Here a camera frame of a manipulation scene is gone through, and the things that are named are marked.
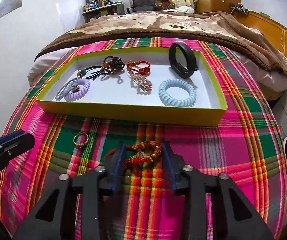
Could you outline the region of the rhinestone hair clip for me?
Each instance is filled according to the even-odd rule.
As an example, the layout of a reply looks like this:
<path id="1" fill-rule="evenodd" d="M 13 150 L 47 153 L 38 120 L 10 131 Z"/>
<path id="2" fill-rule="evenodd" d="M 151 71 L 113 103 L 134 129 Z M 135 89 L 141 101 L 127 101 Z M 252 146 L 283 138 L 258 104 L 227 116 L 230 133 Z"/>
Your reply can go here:
<path id="1" fill-rule="evenodd" d="M 137 84 L 143 91 L 151 92 L 152 83 L 142 74 L 128 72 L 130 79 Z"/>

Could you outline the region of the pink green plaid cloth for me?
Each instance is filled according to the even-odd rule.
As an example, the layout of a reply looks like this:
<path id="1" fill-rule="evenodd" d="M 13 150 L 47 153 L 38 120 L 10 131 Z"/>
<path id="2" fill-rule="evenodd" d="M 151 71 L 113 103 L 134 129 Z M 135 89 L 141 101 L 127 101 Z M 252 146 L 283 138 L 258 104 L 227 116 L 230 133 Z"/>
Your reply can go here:
<path id="1" fill-rule="evenodd" d="M 123 46 L 169 47 L 172 38 L 120 39 Z M 41 194 L 61 174 L 77 176 L 102 163 L 120 141 L 168 141 L 186 163 L 206 174 L 228 173 L 257 209 L 275 237 L 287 211 L 287 162 L 280 129 L 259 86 L 232 50 L 186 40 L 210 64 L 228 109 L 217 127 L 174 126 L 45 113 L 36 99 L 50 77 L 84 46 L 59 59 L 24 96 L 5 132 L 23 129 L 35 147 L 1 172 L 0 219 L 15 233 Z"/>

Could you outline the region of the yellow-green white tray box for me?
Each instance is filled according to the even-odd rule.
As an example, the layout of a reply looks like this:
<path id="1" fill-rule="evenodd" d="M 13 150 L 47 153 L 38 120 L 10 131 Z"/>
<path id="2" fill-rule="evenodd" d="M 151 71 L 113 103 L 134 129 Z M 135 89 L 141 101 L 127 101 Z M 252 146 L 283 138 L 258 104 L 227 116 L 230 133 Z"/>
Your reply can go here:
<path id="1" fill-rule="evenodd" d="M 138 122 L 217 126 L 228 109 L 219 81 L 199 50 L 194 50 L 197 70 L 185 81 L 196 93 L 192 106 L 166 106 L 159 97 L 159 86 L 167 79 L 180 76 L 171 68 L 169 48 L 132 47 L 94 51 L 73 56 L 50 77 L 37 96 L 40 107 L 49 113 Z M 76 101 L 56 100 L 56 94 L 77 72 L 99 65 L 107 56 L 123 62 L 147 61 L 147 79 L 152 90 L 145 92 L 130 78 L 127 70 L 90 81 L 88 92 Z"/>

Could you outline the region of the black fitness band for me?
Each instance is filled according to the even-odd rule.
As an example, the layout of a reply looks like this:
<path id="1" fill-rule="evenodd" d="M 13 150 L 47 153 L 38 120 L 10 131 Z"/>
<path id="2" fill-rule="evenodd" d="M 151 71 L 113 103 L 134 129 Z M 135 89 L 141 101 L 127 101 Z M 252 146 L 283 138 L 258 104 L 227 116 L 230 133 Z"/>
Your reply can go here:
<path id="1" fill-rule="evenodd" d="M 168 56 L 171 69 L 183 79 L 190 78 L 198 70 L 193 50 L 184 43 L 172 43 Z"/>

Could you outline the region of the bed with white sheet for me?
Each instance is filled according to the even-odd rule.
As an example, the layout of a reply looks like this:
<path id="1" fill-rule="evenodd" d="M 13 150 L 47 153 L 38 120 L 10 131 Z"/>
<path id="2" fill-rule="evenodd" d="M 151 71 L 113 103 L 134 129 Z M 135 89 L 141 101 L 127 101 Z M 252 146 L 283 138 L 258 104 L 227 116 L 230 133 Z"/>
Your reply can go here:
<path id="1" fill-rule="evenodd" d="M 111 49 L 113 46 L 123 46 L 122 41 L 102 41 L 88 44 L 80 51 L 81 53 L 89 53 L 92 51 Z M 36 59 L 27 76 L 29 85 L 32 87 L 39 79 L 48 71 L 59 59 L 66 55 L 73 48 L 64 48 L 46 53 Z M 262 90 L 266 90 L 265 97 L 269 100 L 275 100 L 280 94 L 287 89 L 287 77 L 278 72 L 268 72 L 259 68 L 253 61 L 246 56 L 233 52 L 237 59 L 251 74 L 253 79 L 260 85 Z"/>

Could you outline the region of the brown patterned blanket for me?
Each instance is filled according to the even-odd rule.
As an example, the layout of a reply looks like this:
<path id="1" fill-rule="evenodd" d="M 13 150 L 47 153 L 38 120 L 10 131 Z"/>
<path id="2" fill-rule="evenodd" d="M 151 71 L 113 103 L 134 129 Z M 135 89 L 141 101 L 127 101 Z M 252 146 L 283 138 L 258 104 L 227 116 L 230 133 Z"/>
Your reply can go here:
<path id="1" fill-rule="evenodd" d="M 287 77 L 287 65 L 280 51 L 264 35 L 251 31 L 222 11 L 202 14 L 145 11 L 102 16 L 62 34 L 37 56 L 99 41 L 141 37 L 172 37 L 214 43 L 245 55 L 263 70 Z"/>

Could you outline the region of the cluttered wooden desk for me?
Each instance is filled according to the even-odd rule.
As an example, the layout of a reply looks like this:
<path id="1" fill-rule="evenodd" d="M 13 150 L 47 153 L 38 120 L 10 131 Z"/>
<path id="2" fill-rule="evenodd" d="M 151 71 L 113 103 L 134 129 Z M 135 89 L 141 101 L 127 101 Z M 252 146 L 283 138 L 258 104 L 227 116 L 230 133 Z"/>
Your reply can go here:
<path id="1" fill-rule="evenodd" d="M 90 22 L 93 18 L 97 19 L 101 16 L 107 15 L 124 15 L 125 9 L 123 3 L 114 3 L 110 5 L 105 5 L 95 9 L 90 9 L 82 13 L 85 23 Z"/>

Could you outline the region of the brown teddy bear santa hat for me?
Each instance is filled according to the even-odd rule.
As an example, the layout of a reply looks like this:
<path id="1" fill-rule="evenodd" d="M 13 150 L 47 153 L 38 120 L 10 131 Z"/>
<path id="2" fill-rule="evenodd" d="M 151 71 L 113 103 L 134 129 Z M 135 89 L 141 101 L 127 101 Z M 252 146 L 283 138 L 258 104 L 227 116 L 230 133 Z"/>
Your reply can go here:
<path id="1" fill-rule="evenodd" d="M 175 4 L 172 0 L 155 0 L 156 10 L 174 9 Z"/>

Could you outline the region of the dark grey chair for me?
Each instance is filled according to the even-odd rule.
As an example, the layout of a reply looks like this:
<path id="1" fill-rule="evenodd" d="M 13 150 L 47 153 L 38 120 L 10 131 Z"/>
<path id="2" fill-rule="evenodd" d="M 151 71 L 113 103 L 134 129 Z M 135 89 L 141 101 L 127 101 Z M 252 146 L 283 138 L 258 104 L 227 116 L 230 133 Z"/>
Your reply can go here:
<path id="1" fill-rule="evenodd" d="M 127 13 L 141 11 L 155 11 L 155 0 L 132 0 L 133 6 L 127 8 Z"/>

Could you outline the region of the wooden headboard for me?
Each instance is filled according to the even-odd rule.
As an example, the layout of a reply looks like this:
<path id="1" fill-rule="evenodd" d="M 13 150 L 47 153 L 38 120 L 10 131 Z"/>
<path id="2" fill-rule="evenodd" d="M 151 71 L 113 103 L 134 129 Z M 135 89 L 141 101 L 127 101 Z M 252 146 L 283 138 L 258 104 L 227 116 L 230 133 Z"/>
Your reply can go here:
<path id="1" fill-rule="evenodd" d="M 259 30 L 287 58 L 287 27 L 255 11 L 233 12 L 241 24 Z"/>

